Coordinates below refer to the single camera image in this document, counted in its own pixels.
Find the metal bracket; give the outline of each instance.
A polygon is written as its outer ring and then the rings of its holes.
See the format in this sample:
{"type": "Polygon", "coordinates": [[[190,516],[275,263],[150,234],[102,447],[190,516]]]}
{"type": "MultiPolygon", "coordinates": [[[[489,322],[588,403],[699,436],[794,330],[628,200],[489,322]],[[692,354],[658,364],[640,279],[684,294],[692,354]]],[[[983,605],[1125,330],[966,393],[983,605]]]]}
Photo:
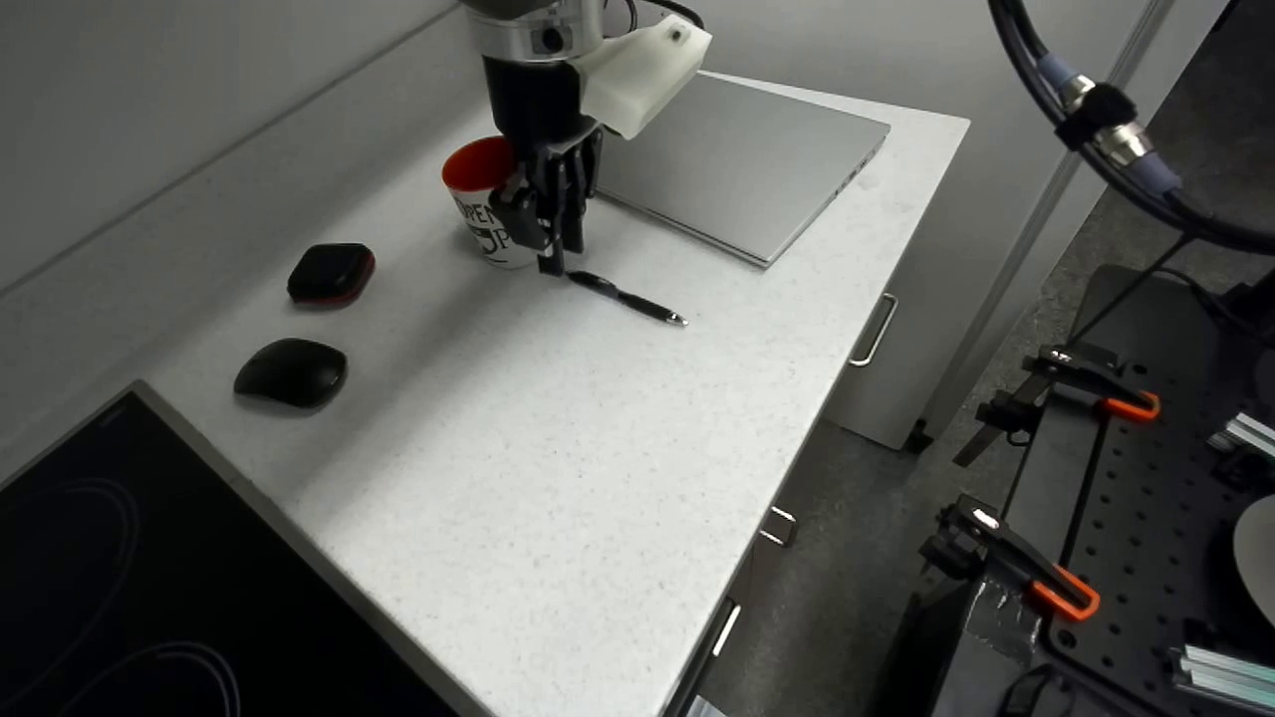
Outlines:
{"type": "Polygon", "coordinates": [[[790,549],[796,542],[796,516],[769,506],[758,532],[769,547],[790,549]]]}

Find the black floor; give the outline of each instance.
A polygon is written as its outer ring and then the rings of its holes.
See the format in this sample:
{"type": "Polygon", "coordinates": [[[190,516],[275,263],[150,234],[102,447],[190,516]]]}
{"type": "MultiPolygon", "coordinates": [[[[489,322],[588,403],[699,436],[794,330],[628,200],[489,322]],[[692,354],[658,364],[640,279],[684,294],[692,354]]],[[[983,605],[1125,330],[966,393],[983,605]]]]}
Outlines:
{"type": "MultiPolygon", "coordinates": [[[[1241,0],[1150,128],[1160,150],[1217,208],[1268,227],[1275,227],[1270,36],[1275,6],[1241,0]]],[[[745,619],[709,675],[705,699],[728,717],[870,715],[870,692],[922,574],[917,547],[936,506],[959,490],[1000,501],[1016,470],[1019,455],[1005,443],[971,470],[952,466],[952,455],[975,431],[971,407],[991,387],[1016,387],[1019,354],[1063,334],[1094,267],[1142,267],[1168,242],[1173,233],[1106,194],[930,455],[905,460],[832,425],[817,431],[794,474],[800,542],[745,574],[745,619]]],[[[1231,289],[1275,263],[1190,246],[1173,267],[1202,289],[1231,289]]]]}

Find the white countertop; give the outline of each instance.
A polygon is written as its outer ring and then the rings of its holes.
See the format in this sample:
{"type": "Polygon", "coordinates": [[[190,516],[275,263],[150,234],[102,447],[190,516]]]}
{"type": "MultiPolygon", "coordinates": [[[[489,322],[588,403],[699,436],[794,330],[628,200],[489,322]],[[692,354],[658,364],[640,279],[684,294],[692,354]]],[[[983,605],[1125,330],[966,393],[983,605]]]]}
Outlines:
{"type": "MultiPolygon", "coordinates": [[[[396,65],[377,85],[403,99],[428,71],[396,65]]],[[[258,285],[144,380],[485,709],[658,715],[966,120],[790,91],[893,135],[772,270],[588,202],[587,267],[676,308],[684,330],[669,330],[466,253],[437,169],[489,128],[478,91],[428,143],[368,154],[368,178],[296,234],[296,253],[373,246],[356,308],[292,310],[296,257],[264,258],[258,285]],[[311,420],[231,393],[282,334],[352,360],[341,393],[311,420]]],[[[223,193],[235,208],[235,193],[270,202],[288,186],[223,193]]]]}

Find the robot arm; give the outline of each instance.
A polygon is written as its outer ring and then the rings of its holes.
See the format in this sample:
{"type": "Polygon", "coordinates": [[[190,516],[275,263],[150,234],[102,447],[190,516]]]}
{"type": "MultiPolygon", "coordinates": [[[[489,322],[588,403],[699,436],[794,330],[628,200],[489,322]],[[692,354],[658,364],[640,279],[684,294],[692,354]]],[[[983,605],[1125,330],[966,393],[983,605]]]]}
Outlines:
{"type": "Polygon", "coordinates": [[[607,0],[466,0],[489,112],[522,186],[497,216],[561,277],[602,158],[599,128],[634,141],[700,69],[709,31],[669,16],[607,42],[607,0]]]}

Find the pen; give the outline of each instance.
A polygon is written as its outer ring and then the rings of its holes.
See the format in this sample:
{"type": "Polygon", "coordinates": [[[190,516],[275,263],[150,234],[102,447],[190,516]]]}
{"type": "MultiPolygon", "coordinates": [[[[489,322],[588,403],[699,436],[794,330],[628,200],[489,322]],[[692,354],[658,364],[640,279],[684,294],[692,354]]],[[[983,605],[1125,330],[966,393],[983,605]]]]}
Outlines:
{"type": "Polygon", "coordinates": [[[684,327],[676,310],[669,310],[669,308],[663,308],[663,303],[648,303],[648,298],[640,298],[640,294],[628,294],[628,291],[607,285],[602,277],[571,270],[566,279],[577,285],[577,289],[587,289],[587,291],[610,294],[610,298],[626,303],[626,308],[638,310],[638,316],[648,316],[648,318],[669,322],[669,327],[684,327]]]}

